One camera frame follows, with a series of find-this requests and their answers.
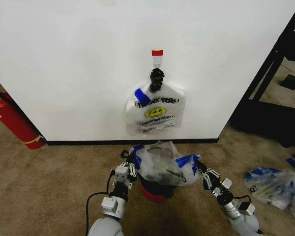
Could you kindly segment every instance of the smiley face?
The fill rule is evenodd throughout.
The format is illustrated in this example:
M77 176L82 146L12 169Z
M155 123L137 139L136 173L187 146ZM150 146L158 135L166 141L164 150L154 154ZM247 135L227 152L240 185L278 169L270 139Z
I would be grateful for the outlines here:
M146 118L159 117L166 113L166 109L162 107L153 108L145 113Z

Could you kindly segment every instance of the red fire extinguisher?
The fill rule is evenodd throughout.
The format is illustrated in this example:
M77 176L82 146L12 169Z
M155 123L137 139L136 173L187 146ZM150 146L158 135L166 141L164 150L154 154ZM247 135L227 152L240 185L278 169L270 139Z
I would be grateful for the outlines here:
M19 111L8 93L0 93L0 120L29 149L37 149L45 144L43 137Z

